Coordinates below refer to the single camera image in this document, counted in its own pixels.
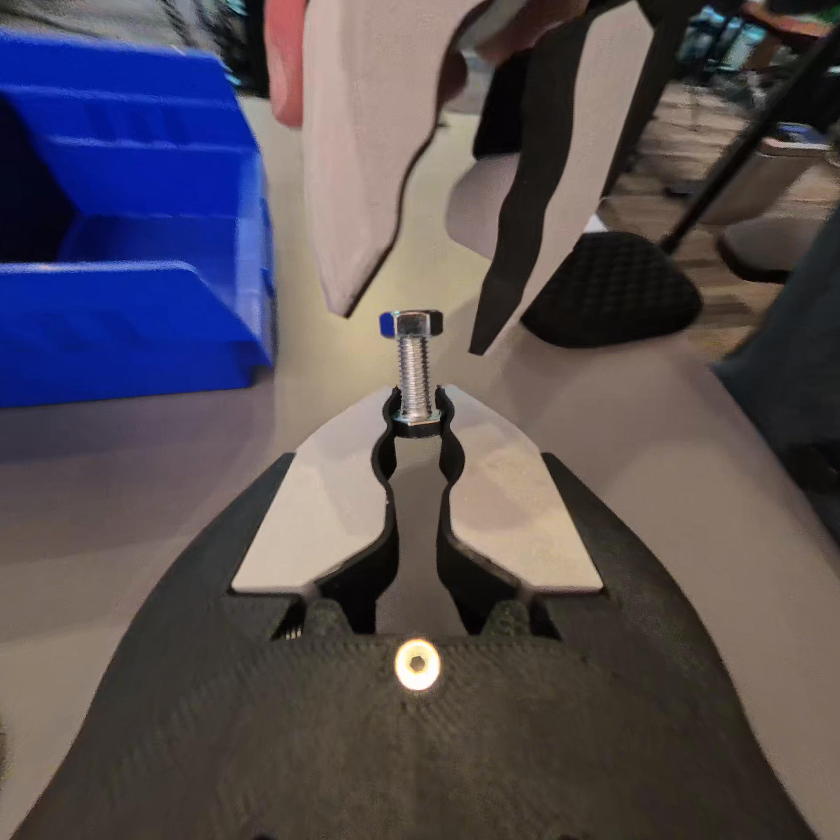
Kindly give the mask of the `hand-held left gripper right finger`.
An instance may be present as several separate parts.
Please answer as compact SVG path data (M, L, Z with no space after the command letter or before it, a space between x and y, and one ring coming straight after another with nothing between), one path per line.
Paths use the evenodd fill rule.
M469 634L495 607L599 595L604 583L539 446L455 385L436 392L446 480L437 576Z

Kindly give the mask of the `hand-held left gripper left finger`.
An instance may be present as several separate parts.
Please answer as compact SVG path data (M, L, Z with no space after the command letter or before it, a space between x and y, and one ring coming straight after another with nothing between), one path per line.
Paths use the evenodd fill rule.
M293 454L231 586L244 595L338 603L358 634L396 578L399 536L396 388L365 396L321 425Z

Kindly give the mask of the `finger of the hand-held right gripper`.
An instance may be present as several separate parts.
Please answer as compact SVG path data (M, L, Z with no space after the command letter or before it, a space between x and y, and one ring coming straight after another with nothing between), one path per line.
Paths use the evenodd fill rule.
M600 201L653 41L641 7L605 7L532 48L521 149L501 202L469 352L491 352L571 253Z
M477 1L310 2L304 201L328 310L349 318L392 251L438 120L446 55Z

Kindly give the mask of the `silver hex bolt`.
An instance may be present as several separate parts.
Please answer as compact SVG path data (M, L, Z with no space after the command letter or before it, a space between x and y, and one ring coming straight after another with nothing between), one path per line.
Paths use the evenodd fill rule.
M431 339L394 340L401 404L392 419L395 434L402 438L419 439L439 434L440 411L434 406L429 375L428 342Z

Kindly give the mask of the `silver hex nut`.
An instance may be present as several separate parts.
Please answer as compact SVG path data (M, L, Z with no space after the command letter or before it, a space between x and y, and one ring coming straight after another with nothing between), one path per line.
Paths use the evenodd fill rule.
M390 340L431 339L442 334L444 315L438 310L386 311L379 325L381 336Z

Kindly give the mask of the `person's right hand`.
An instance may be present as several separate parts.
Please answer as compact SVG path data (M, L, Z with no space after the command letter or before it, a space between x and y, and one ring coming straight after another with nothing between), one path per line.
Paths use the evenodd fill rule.
M292 130L299 130L303 119L303 36L307 5L306 1L268 1L265 5L269 100L276 121ZM588 5L587 1L526 2L506 28L477 46L476 53L491 66L498 66L532 47L552 28L580 18ZM438 84L440 108L462 92L467 76L463 51L451 49Z

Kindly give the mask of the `black wrist rest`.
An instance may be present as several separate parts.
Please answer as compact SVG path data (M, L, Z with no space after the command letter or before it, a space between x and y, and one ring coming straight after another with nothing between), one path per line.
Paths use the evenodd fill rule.
M552 346L597 349L680 332L702 306L698 288L654 242L605 231L581 236L521 324Z

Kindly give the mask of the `grey waste bin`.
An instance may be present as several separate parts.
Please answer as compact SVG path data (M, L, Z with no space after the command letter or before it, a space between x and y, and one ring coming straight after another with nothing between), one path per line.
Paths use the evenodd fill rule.
M800 122L777 122L700 217L719 228L759 217L829 149L828 136Z

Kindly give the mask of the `grey office chair seat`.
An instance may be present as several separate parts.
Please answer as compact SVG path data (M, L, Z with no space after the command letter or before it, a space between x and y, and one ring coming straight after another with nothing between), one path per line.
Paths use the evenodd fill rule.
M715 246L741 280L783 285L824 223L823 218L765 215L725 227Z

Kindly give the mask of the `blue plastic bin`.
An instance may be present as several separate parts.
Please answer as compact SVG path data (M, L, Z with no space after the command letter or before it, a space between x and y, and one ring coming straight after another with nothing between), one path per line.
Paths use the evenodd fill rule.
M2 407L272 366L265 168L220 60L2 29L1 94Z

